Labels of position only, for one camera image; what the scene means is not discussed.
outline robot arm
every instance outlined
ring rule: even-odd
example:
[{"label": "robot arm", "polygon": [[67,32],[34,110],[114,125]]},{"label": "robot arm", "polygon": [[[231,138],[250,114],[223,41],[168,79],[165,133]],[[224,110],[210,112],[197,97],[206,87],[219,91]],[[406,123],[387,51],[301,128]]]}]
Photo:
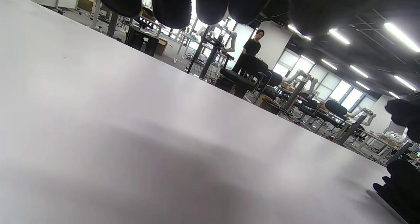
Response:
[{"label": "robot arm", "polygon": [[[228,48],[228,49],[226,49],[226,52],[235,52],[235,45],[236,45],[236,38],[237,38],[237,36],[238,36],[238,34],[236,33],[236,32],[233,32],[233,31],[229,31],[228,29],[226,29],[224,26],[220,26],[220,25],[218,25],[218,24],[216,24],[215,26],[213,26],[213,28],[214,27],[217,27],[217,28],[219,28],[219,29],[225,29],[226,30],[226,32],[228,32],[228,33],[230,33],[231,34],[231,47],[230,48]],[[199,30],[199,31],[197,31],[197,35],[199,35],[199,36],[201,36],[201,37],[203,37],[203,35],[204,35],[204,32],[206,31],[206,28],[207,27],[201,27],[201,29]]]},{"label": "robot arm", "polygon": [[348,117],[355,118],[357,115],[359,115],[361,112],[367,114],[367,118],[362,122],[363,125],[370,125],[373,121],[373,119],[376,117],[376,114],[374,114],[371,110],[367,109],[366,107],[358,107],[357,110],[354,110],[353,113],[349,113]]},{"label": "robot arm", "polygon": [[367,118],[367,120],[364,120],[363,122],[362,122],[362,124],[363,125],[370,125],[371,123],[372,123],[372,121],[373,121],[373,119],[376,117],[376,114],[372,114],[372,115],[370,115],[368,118]]},{"label": "robot arm", "polygon": [[318,79],[316,79],[316,78],[312,78],[312,80],[311,80],[311,86],[310,86],[310,88],[309,88],[309,90],[308,91],[306,91],[306,93],[307,94],[309,94],[309,95],[311,95],[312,94],[312,92],[314,91],[314,89],[315,89],[315,85],[318,83]]},{"label": "robot arm", "polygon": [[357,107],[357,110],[354,110],[353,113],[348,113],[348,117],[350,118],[354,118],[355,116],[357,116],[359,113],[364,112],[366,110],[365,107]]},{"label": "robot arm", "polygon": [[231,32],[231,47],[226,49],[226,52],[235,52],[236,37],[238,34],[236,32]]},{"label": "robot arm", "polygon": [[303,70],[297,70],[296,74],[294,74],[294,76],[285,80],[284,82],[287,83],[287,84],[291,84],[293,82],[293,80],[295,80],[295,79],[297,79],[297,77],[303,76],[303,75],[305,75],[305,72],[303,72]]}]

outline black t-shirt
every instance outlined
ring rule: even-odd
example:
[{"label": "black t-shirt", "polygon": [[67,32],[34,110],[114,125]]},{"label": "black t-shirt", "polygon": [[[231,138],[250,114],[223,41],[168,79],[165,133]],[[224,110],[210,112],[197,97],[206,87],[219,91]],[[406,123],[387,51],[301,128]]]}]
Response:
[{"label": "black t-shirt", "polygon": [[257,54],[260,51],[261,43],[257,43],[255,40],[250,39],[246,42],[243,48],[246,49],[245,53],[255,56],[255,54]]}]

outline white table surface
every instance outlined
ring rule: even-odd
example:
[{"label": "white table surface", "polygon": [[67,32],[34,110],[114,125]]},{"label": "white table surface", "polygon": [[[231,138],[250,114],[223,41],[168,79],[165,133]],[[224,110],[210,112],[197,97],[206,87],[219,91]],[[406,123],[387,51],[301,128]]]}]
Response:
[{"label": "white table surface", "polygon": [[1,220],[397,223],[384,167],[28,0],[0,16]]}]

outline ceiling light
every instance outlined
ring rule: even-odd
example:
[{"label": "ceiling light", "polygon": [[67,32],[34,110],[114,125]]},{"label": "ceiling light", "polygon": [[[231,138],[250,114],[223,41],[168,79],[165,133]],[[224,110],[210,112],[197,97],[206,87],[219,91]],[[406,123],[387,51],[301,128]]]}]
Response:
[{"label": "ceiling light", "polygon": [[363,88],[366,88],[366,90],[370,91],[370,88],[366,87],[364,84],[360,83],[359,81],[356,81],[356,83],[360,86],[362,86]]},{"label": "ceiling light", "polygon": [[324,62],[325,64],[327,64],[329,67],[333,68],[334,70],[337,70],[337,67],[333,66],[330,62],[328,62],[324,59],[322,59],[321,61]]},{"label": "ceiling light", "polygon": [[302,58],[306,59],[307,61],[312,62],[312,64],[315,64],[315,62],[313,62],[311,59],[307,58],[306,56],[304,56],[304,55],[300,55],[300,56],[301,56]]},{"label": "ceiling light", "polygon": [[308,37],[308,36],[302,35],[302,37],[306,38],[309,41],[312,41],[312,39],[310,37]]},{"label": "ceiling light", "polygon": [[295,28],[293,25],[288,25],[288,28],[289,28],[290,30],[292,30],[293,32],[295,32],[296,34],[301,34],[301,33],[299,32],[299,30],[297,30],[297,28]]},{"label": "ceiling light", "polygon": [[390,95],[393,95],[396,99],[399,99],[398,95],[396,95],[395,93],[389,91]]},{"label": "ceiling light", "polygon": [[409,84],[407,81],[401,79],[399,76],[394,76],[395,79],[397,79],[399,82],[401,82],[403,85],[405,85],[407,88],[412,89],[413,91],[417,91],[416,88],[414,88],[414,86],[412,86],[411,84]]},{"label": "ceiling light", "polygon": [[305,35],[302,35],[302,34],[299,32],[299,30],[297,30],[297,28],[296,28],[296,27],[294,27],[293,25],[288,25],[288,28],[289,28],[290,30],[292,30],[293,32],[295,32],[296,34],[298,34],[299,36],[304,37],[306,40],[312,41],[312,39],[311,39],[310,37],[305,36]]},{"label": "ceiling light", "polygon": [[359,74],[361,74],[363,77],[365,77],[365,78],[369,78],[369,76],[367,75],[367,74],[365,74],[365,73],[363,73],[361,70],[359,70],[359,69],[357,69],[356,67],[354,67],[354,66],[350,66],[353,70],[355,70],[357,73],[359,73]]},{"label": "ceiling light", "polygon": [[339,34],[339,32],[336,30],[336,29],[331,29],[330,31],[330,34],[332,34],[334,37],[336,37],[336,38],[338,38],[340,41],[342,41],[343,43],[345,43],[345,44],[350,44],[350,42],[345,38],[345,37],[343,37],[341,34]]},{"label": "ceiling light", "polygon": [[405,45],[409,46],[416,52],[420,52],[420,48],[413,42],[407,35],[405,35],[401,30],[399,30],[395,25],[391,23],[385,23],[385,28],[387,28],[395,37],[399,38]]}]

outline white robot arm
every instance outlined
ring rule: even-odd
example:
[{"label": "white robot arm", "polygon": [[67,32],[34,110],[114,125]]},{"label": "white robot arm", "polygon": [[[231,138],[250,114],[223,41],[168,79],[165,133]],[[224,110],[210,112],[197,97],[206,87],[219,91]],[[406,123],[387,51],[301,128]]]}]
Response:
[{"label": "white robot arm", "polygon": [[294,74],[294,76],[292,76],[289,79],[286,79],[284,82],[287,83],[287,84],[291,84],[293,82],[293,80],[295,80],[295,79],[297,79],[297,77],[303,76],[303,75],[305,75],[305,72],[303,72],[303,70],[297,70],[296,74]]},{"label": "white robot arm", "polygon": [[[230,31],[226,26],[221,26],[219,24],[212,25],[211,27],[212,28],[216,27],[216,28],[219,28],[221,30],[225,30],[227,33],[229,33],[231,35],[231,47],[228,48],[228,49],[225,49],[225,52],[235,52],[236,38],[237,38],[238,34],[236,32]],[[197,31],[196,34],[203,37],[206,28],[207,27],[201,27],[201,29],[199,31]]]},{"label": "white robot arm", "polygon": [[315,85],[318,83],[318,79],[312,77],[309,74],[306,74],[303,70],[297,70],[296,74],[294,74],[294,76],[285,80],[285,83],[291,84],[293,82],[293,80],[296,80],[299,76],[309,77],[309,80],[311,81],[311,86],[310,86],[309,90],[307,90],[305,92],[307,94],[311,95],[313,93],[314,89],[315,89]]},{"label": "white robot arm", "polygon": [[354,118],[356,121],[359,119],[359,115],[361,112],[367,114],[367,118],[362,122],[363,125],[370,125],[373,121],[373,119],[376,117],[376,114],[374,114],[371,110],[367,109],[366,107],[358,107],[357,110],[354,110],[353,113],[349,113],[348,117]]},{"label": "white robot arm", "polygon": [[305,91],[307,94],[311,95],[315,89],[315,85],[318,83],[318,79],[312,78],[311,79],[311,86],[308,91]]}]

